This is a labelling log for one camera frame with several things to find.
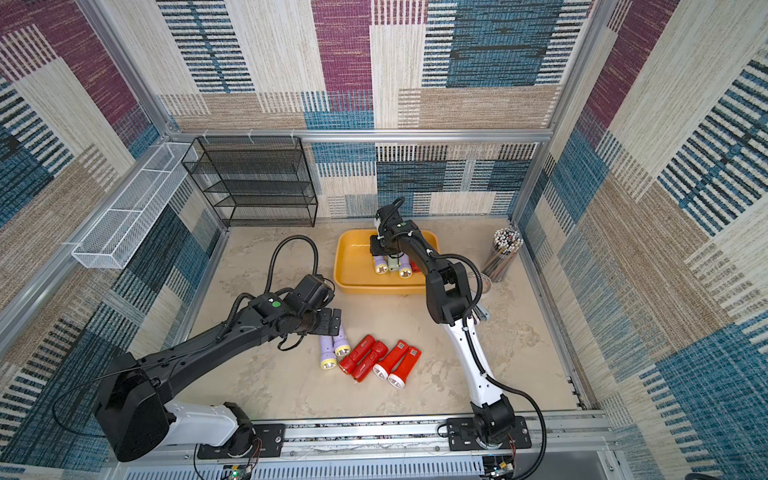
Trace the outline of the purple flashlight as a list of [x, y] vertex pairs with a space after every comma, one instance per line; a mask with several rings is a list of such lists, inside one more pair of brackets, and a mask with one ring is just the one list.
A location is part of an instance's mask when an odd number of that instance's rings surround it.
[[338, 358], [343, 358], [351, 352], [344, 327], [339, 326], [338, 334], [332, 337], [334, 353]]
[[321, 336], [320, 340], [320, 368], [330, 370], [336, 367], [337, 357], [335, 354], [333, 338], [331, 336]]
[[378, 275], [383, 275], [389, 272], [386, 258], [384, 256], [374, 256], [374, 271]]
[[413, 275], [410, 258], [406, 254], [399, 258], [398, 274], [401, 278], [410, 278]]

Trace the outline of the yellow plastic storage tray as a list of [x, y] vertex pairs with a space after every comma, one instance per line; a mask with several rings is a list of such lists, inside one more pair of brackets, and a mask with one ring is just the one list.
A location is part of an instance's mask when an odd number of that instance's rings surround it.
[[373, 230], [353, 229], [344, 232], [337, 243], [333, 281], [348, 294], [424, 295], [425, 275], [415, 265], [414, 257], [401, 270], [404, 256], [375, 257], [371, 253]]

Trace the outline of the pale green flashlight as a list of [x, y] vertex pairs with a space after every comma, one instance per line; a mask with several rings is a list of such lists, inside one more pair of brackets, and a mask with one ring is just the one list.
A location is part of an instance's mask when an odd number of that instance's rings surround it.
[[390, 272], [398, 272], [400, 270], [400, 261], [397, 257], [386, 257], [388, 269]]

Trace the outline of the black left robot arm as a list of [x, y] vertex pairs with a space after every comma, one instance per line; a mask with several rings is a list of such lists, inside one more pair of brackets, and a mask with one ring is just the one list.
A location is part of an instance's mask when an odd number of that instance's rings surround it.
[[233, 402], [201, 406], [177, 401], [177, 396], [210, 371], [250, 349], [287, 340], [340, 331], [340, 313], [330, 307], [335, 288], [318, 272], [319, 253], [312, 269], [295, 287], [274, 290], [275, 268], [268, 268], [264, 291], [245, 292], [233, 301], [227, 317], [168, 349], [140, 359], [131, 353], [115, 357], [106, 372], [82, 388], [95, 385], [93, 415], [116, 459], [135, 461], [166, 445], [207, 445], [231, 458], [255, 452], [256, 431], [244, 410]]

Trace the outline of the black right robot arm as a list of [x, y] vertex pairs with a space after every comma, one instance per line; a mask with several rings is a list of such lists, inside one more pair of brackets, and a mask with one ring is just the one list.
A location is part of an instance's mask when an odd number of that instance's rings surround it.
[[432, 320], [444, 327], [459, 357], [469, 386], [473, 429], [482, 447], [499, 446], [517, 425], [509, 397], [525, 399], [533, 408], [540, 429], [539, 452], [532, 464], [514, 479], [528, 479], [542, 465], [547, 450], [543, 412], [527, 392], [493, 377], [476, 332], [476, 314], [483, 294], [480, 271], [463, 255], [441, 253], [429, 243], [419, 227], [402, 218], [402, 197], [379, 208], [374, 217], [376, 234], [371, 237], [373, 255], [402, 254], [414, 261], [425, 277], [426, 307]]

